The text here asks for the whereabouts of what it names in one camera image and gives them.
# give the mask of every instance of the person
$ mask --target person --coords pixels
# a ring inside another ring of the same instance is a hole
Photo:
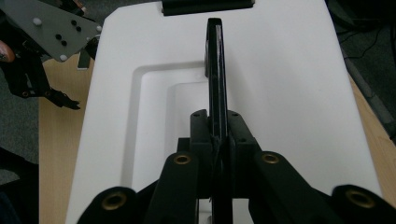
[[[12,49],[3,41],[0,40],[0,62],[12,63],[15,60],[15,53]]]

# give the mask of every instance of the gray metal plate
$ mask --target gray metal plate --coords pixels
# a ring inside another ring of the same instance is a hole
[[[102,30],[96,22],[36,0],[0,0],[0,8],[58,62],[79,52]]]

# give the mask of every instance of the white plastic tray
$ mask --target white plastic tray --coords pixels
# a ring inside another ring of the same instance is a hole
[[[229,109],[262,149],[284,155],[325,193],[354,184],[380,194],[324,2],[261,0],[175,17],[149,3],[106,19],[66,223],[104,189],[156,180],[177,139],[189,137],[190,114],[208,107],[205,32],[214,17],[223,22]],[[234,212],[235,223],[248,223],[246,209]]]

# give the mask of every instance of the black plastic bracket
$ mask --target black plastic bracket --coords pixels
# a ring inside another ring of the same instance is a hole
[[[192,13],[250,8],[254,0],[163,0],[163,15],[176,16]]]

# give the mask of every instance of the wooden surface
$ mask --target wooden surface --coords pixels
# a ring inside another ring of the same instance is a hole
[[[66,63],[45,62],[52,88],[80,100],[79,111],[59,108],[46,99],[39,105],[40,223],[64,223],[77,158],[91,69],[76,70],[77,57]],[[396,148],[351,81],[375,169],[385,199],[396,206]]]
[[[77,55],[66,63],[44,63],[51,87],[80,101],[81,109],[60,108],[45,98],[39,100],[41,224],[62,224],[66,218],[93,68],[91,62],[90,70],[77,71],[77,64]]]

